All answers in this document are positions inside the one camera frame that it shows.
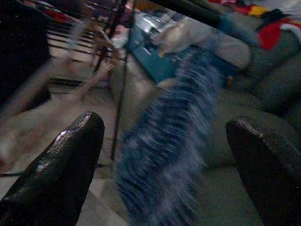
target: floor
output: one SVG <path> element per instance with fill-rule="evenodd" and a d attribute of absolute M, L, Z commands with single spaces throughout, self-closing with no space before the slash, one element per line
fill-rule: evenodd
<path fill-rule="evenodd" d="M 34 144 L 29 152 L 14 152 L 14 149 L 17 149 L 18 147 L 14 146 L 13 144 L 20 144 L 24 141 L 24 139 L 18 137 L 18 135 L 31 133 L 32 130 L 35 130 L 35 128 L 39 127 L 38 122 L 42 121 L 43 117 L 51 115 L 53 108 L 60 101 L 60 99 L 62 99 L 67 95 L 68 92 L 74 89 L 74 87 L 54 84 L 49 85 L 49 88 L 53 97 L 49 103 L 36 110 L 14 118 L 12 122 L 8 122 L 9 130 L 12 134 L 17 134 L 17 136 L 11 136 L 9 135 L 10 133 L 8 133 L 5 138 L 0 138 L 0 153 L 1 149 L 3 151 L 4 147 L 9 147 L 9 150 L 12 150 L 14 156 L 18 156 L 16 163 L 9 170 L 9 172 L 18 172 L 24 170 L 26 166 L 41 151 L 43 151 L 43 149 L 52 141 L 52 139 L 54 139 L 56 135 L 65 127 L 67 127 L 77 116 L 86 111 L 94 111 L 102 117 L 105 124 L 104 142 L 101 150 L 101 155 L 98 160 L 98 163 L 102 164 L 103 167 L 97 168 L 95 170 L 94 179 L 89 189 L 91 193 L 89 193 L 88 197 L 94 195 L 101 202 L 100 206 L 102 207 L 100 208 L 98 206 L 98 209 L 100 208 L 103 210 L 104 206 L 108 207 L 108 209 L 110 211 L 112 210 L 113 212 L 110 214 L 110 216 L 114 217 L 114 213 L 116 213 L 123 220 L 128 221 L 127 211 L 122 203 L 121 198 L 119 197 L 115 184 L 116 163 L 110 160 L 111 146 L 114 135 L 116 106 L 108 89 L 91 89 L 81 101 L 66 109 L 58 119 L 52 121 L 51 125 L 48 126 L 46 131 L 43 131 L 45 132 L 45 135 L 40 138 L 40 142 Z M 7 190 L 15 180 L 16 178 L 6 178 L 5 183 L 0 182 L 0 197 L 4 196 L 4 194 L 7 192 Z M 85 206 L 84 209 L 85 213 L 88 213 L 90 215 L 91 212 L 96 211 L 92 209 L 90 209 L 90 211 L 87 211 L 89 209 L 89 207 L 87 206 Z M 103 225 L 115 225 L 115 223 L 113 222 L 114 221 L 109 220 L 107 221 L 107 224 Z"/>

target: couch cushion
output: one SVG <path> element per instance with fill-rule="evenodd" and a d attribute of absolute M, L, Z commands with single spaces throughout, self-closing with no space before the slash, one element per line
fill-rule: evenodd
<path fill-rule="evenodd" d="M 247 106 L 233 105 L 219 102 L 215 108 L 215 119 L 213 128 L 213 137 L 210 148 L 205 155 L 205 160 L 210 167 L 222 165 L 234 165 L 235 160 L 227 141 L 225 125 L 228 121 L 241 115 L 256 119 L 262 125 L 265 125 L 277 133 L 283 135 L 295 146 L 299 146 L 300 138 L 293 127 L 280 117 L 262 112 Z"/>
<path fill-rule="evenodd" d="M 288 123 L 291 124 L 295 128 L 295 130 L 299 133 L 299 136 L 301 136 L 301 99 L 299 102 L 289 109 L 283 116 L 285 120 L 287 120 Z"/>
<path fill-rule="evenodd" d="M 214 9 L 218 10 L 221 13 L 231 13 L 233 21 L 235 21 L 235 23 L 237 23 L 238 26 L 243 26 L 248 31 L 255 31 L 256 28 L 262 24 L 261 19 L 258 19 L 254 16 L 247 16 L 236 11 L 233 12 L 233 9 L 231 9 L 228 6 L 216 3 L 210 3 L 210 6 L 212 6 Z"/>
<path fill-rule="evenodd" d="M 288 31 L 282 31 L 278 44 L 270 51 L 250 47 L 251 63 L 245 72 L 246 76 L 236 77 L 232 89 L 249 91 L 261 78 L 296 55 L 300 49 L 298 39 Z"/>
<path fill-rule="evenodd" d="M 120 115 L 120 126 L 123 130 L 129 129 L 134 125 L 138 118 L 141 102 L 151 96 L 156 90 L 156 85 L 151 77 L 133 58 L 130 55 L 127 63 L 127 79 Z M 110 76 L 111 91 L 116 103 L 119 102 L 123 85 L 123 65 L 124 63 L 120 62 Z"/>
<path fill-rule="evenodd" d="M 301 94 L 301 53 L 272 71 L 252 93 L 262 101 L 263 110 L 281 113 Z"/>
<path fill-rule="evenodd" d="M 197 195 L 199 226 L 263 226 L 235 167 L 203 175 Z"/>
<path fill-rule="evenodd" d="M 220 93 L 218 95 L 218 102 L 245 105 L 258 110 L 261 109 L 260 100 L 256 96 L 247 92 L 220 89 Z"/>

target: tile floor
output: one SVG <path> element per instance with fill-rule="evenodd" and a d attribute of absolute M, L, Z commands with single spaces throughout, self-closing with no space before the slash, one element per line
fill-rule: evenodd
<path fill-rule="evenodd" d="M 29 112 L 27 115 L 25 114 L 25 116 L 21 117 L 20 119 L 17 119 L 19 120 L 19 123 L 14 122 L 14 124 L 10 127 L 13 131 L 22 130 L 22 132 L 24 133 L 24 131 L 26 132 L 26 130 L 35 128 L 36 122 L 39 121 L 38 117 L 43 117 L 47 114 L 50 114 L 51 109 L 55 106 L 55 103 L 57 103 L 60 98 L 63 98 L 66 95 L 65 93 L 68 93 L 70 90 L 73 89 L 72 87 L 53 84 L 50 85 L 49 88 L 51 90 L 53 100 L 46 106 L 40 107 L 38 110 Z M 66 110 L 63 114 L 61 114 L 59 119 L 56 120 L 57 122 L 53 123 L 49 127 L 49 131 L 45 133 L 46 135 L 42 137 L 41 142 L 39 144 L 35 145 L 29 153 L 18 153 L 18 161 L 11 169 L 11 171 L 20 171 L 25 169 L 26 166 L 31 162 L 31 160 L 33 160 L 41 151 L 43 151 L 43 148 L 45 148 L 47 144 L 49 144 L 61 130 L 67 127 L 77 116 L 86 111 L 94 111 L 102 117 L 105 124 L 105 136 L 103 147 L 101 150 L 101 155 L 98 160 L 98 162 L 101 163 L 103 167 L 97 168 L 95 170 L 94 179 L 89 189 L 91 193 L 88 195 L 88 197 L 94 195 L 101 202 L 101 204 L 97 207 L 97 212 L 95 207 L 89 207 L 93 206 L 90 203 L 91 200 L 87 200 L 87 204 L 85 204 L 85 211 L 83 209 L 83 212 L 85 212 L 85 214 L 88 215 L 91 215 L 91 212 L 100 214 L 99 210 L 104 211 L 104 207 L 107 207 L 109 210 L 105 210 L 105 215 L 107 215 L 108 212 L 110 212 L 110 216 L 112 218 L 118 218 L 116 217 L 116 215 L 114 215 L 118 214 L 122 219 L 128 221 L 127 211 L 122 203 L 121 198 L 119 197 L 117 187 L 115 184 L 116 163 L 110 160 L 111 145 L 115 126 L 116 106 L 108 89 L 91 89 L 81 101 L 79 101 L 74 106 Z M 20 140 L 18 141 L 15 139 L 16 138 L 14 138 L 11 142 L 20 142 Z M 4 196 L 6 191 L 10 188 L 10 186 L 14 183 L 15 180 L 16 178 L 6 178 L 5 183 L 0 182 L 0 197 Z M 108 219 L 106 220 L 106 222 L 107 223 L 102 225 L 109 226 L 125 224 L 122 220 L 119 220 L 120 223 L 118 224 L 113 223 L 114 221 Z"/>

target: blue tinsel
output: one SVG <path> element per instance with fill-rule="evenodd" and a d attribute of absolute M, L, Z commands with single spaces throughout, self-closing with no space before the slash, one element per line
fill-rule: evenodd
<path fill-rule="evenodd" d="M 131 225 L 195 225 L 195 179 L 212 129 L 220 72 L 211 53 L 192 49 L 178 81 L 126 133 L 117 184 Z"/>

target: white fabric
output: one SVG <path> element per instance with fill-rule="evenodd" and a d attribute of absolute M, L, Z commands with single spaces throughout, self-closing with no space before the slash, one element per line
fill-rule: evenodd
<path fill-rule="evenodd" d="M 215 35 L 215 29 L 192 18 L 167 28 L 154 37 L 154 45 L 160 46 L 161 53 L 175 53 L 185 50 L 190 45 L 207 47 Z M 251 60 L 249 47 L 242 41 L 222 35 L 215 54 L 240 69 L 246 68 Z"/>
<path fill-rule="evenodd" d="M 293 0 L 281 7 L 281 10 L 286 14 L 290 14 L 291 19 L 301 20 L 301 0 Z"/>
<path fill-rule="evenodd" d="M 298 26 L 295 26 L 293 24 L 283 24 L 280 26 L 281 30 L 287 30 L 294 33 L 294 35 L 298 38 L 300 44 L 301 44 L 301 28 Z"/>

